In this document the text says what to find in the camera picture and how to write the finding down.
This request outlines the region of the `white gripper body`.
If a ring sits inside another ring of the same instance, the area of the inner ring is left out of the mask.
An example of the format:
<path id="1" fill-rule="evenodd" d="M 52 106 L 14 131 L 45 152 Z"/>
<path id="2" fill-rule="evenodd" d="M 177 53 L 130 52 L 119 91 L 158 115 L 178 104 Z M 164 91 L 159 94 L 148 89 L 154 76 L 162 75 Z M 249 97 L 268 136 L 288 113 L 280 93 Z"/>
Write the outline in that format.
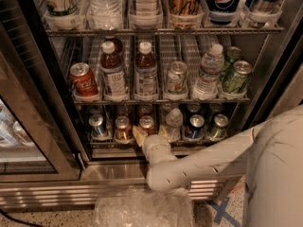
<path id="1" fill-rule="evenodd" d="M 171 151 L 168 138 L 162 135 L 148 136 L 143 143 L 142 150 L 151 166 L 177 159 Z"/>

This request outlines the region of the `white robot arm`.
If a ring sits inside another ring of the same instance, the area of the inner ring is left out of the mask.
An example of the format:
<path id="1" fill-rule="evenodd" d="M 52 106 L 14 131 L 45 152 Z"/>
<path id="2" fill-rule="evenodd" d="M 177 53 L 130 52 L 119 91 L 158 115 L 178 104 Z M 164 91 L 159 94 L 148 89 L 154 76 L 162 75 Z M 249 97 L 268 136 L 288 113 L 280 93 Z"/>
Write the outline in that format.
<path id="1" fill-rule="evenodd" d="M 182 196 L 192 181 L 246 176 L 242 227 L 303 227 L 303 106 L 181 159 L 167 137 L 137 135 L 153 191 Z"/>

